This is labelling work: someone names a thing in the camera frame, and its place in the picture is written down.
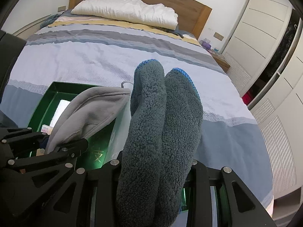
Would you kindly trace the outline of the white pillow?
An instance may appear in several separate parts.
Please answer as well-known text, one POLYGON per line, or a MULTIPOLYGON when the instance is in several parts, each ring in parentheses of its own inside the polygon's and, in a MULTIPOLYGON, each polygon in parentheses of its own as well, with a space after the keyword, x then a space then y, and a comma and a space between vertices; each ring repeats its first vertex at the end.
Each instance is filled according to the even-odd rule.
POLYGON ((142 0, 84 0, 71 11, 75 15, 93 15, 117 21, 175 30, 178 14, 163 4, 149 5, 142 0))

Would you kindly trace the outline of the white cloth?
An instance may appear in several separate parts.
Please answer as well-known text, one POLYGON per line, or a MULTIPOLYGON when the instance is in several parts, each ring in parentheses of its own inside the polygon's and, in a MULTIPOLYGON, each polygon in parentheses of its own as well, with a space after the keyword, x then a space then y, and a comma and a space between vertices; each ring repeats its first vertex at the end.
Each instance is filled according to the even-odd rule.
POLYGON ((70 101, 67 100, 60 100, 58 106, 56 107, 56 110, 54 112, 54 115, 51 119, 50 125, 51 127, 54 128, 54 126, 56 125, 58 119, 60 118, 60 116, 62 115, 62 113, 64 112, 64 110, 67 108, 67 106, 69 105, 70 101))

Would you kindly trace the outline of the white wardrobe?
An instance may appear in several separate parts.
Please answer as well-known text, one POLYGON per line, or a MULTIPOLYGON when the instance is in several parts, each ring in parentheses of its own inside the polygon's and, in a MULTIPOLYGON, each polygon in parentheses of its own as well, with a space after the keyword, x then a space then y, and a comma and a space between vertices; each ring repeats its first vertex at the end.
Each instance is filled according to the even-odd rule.
POLYGON ((248 0, 224 51, 228 76, 256 119, 273 173, 273 219, 302 206, 302 18, 289 0, 248 0))

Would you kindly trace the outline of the tissue pack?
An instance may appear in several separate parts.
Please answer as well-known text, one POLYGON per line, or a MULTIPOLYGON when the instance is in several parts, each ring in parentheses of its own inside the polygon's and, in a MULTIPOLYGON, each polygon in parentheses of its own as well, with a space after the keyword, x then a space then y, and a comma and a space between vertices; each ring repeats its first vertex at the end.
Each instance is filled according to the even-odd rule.
POLYGON ((51 134, 52 130, 53 130, 53 127, 48 126, 46 124, 43 124, 42 127, 41 127, 41 132, 42 133, 47 133, 48 135, 51 134))

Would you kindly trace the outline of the right wooden nightstand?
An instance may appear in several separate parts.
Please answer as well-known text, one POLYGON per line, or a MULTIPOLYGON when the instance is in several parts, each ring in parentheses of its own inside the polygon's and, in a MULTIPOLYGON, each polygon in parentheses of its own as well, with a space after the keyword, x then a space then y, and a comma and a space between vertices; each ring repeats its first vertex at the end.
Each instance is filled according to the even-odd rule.
POLYGON ((221 56, 218 56, 217 54, 213 54, 211 53, 211 56, 213 57, 213 59, 215 59, 215 61, 217 62, 217 64, 222 68, 222 70, 227 73, 227 71, 230 68, 229 63, 222 58, 221 56))

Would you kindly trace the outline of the teal blanket on nightstand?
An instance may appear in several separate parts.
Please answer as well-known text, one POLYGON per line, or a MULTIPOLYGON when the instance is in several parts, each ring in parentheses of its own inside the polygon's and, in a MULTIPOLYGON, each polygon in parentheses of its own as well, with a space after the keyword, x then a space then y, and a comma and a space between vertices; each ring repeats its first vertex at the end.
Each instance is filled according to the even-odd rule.
POLYGON ((55 22, 60 16, 61 16, 60 14, 54 14, 54 15, 49 16, 40 24, 40 28, 42 29, 44 27, 47 27, 48 25, 55 22))

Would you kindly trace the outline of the clear blue plastic roll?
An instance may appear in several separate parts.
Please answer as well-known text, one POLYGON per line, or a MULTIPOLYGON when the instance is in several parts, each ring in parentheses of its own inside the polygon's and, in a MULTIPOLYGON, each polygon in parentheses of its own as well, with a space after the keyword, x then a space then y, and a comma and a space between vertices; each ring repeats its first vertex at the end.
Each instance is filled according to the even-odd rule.
POLYGON ((110 141, 108 144, 105 162, 109 162, 118 157, 118 154, 123 150, 126 143, 129 131, 131 115, 130 110, 124 109, 117 118, 111 132, 110 141))

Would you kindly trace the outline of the grey fleece cloth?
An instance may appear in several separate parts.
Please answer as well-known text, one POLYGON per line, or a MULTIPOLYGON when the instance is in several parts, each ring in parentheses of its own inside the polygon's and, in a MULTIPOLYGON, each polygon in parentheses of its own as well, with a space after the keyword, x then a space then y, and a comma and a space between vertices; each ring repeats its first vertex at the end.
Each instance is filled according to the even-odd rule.
POLYGON ((129 110, 133 83, 121 87, 92 87, 77 95, 54 126, 45 153, 59 145, 82 138, 88 139, 115 121, 124 109, 129 110))

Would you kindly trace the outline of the purple tissue box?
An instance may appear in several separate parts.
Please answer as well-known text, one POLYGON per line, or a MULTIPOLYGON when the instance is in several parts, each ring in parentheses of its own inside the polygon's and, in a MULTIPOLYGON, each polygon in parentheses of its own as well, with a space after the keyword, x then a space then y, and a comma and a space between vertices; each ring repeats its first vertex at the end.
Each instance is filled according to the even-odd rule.
POLYGON ((208 40, 207 38, 200 40, 199 43, 204 49, 208 51, 211 50, 210 40, 208 40))

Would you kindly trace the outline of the dark teal fluffy towel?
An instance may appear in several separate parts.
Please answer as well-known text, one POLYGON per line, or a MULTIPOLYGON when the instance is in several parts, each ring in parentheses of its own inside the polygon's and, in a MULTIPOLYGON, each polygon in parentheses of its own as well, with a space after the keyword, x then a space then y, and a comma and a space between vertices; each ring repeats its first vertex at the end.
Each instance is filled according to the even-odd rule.
POLYGON ((140 63, 117 189, 121 226, 171 226, 201 139, 203 107, 189 75, 140 63))

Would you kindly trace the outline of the green tray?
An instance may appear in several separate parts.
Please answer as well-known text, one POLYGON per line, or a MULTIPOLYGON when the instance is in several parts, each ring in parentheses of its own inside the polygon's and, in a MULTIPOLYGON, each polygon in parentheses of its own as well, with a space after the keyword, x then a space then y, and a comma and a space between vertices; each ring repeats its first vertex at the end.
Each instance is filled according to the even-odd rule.
MULTIPOLYGON (((131 91, 124 87, 101 87, 66 82, 59 83, 60 90, 55 92, 50 87, 41 99, 30 125, 34 127, 37 119, 48 116, 47 108, 58 107, 67 103, 56 124, 42 126, 42 131, 50 135, 46 145, 47 152, 54 152, 59 147, 67 146, 83 139, 96 138, 101 142, 100 132, 111 123, 112 131, 105 135, 111 138, 107 148, 112 158, 96 169, 101 181, 98 193, 100 201, 95 203, 95 226, 119 226, 116 191, 121 172, 122 145, 125 144, 129 114, 125 114, 130 101, 131 91)), ((175 219, 176 226, 232 226, 229 196, 226 187, 231 184, 223 176, 223 170, 206 167, 199 161, 192 162, 191 170, 182 189, 182 196, 187 198, 182 214, 175 219)))

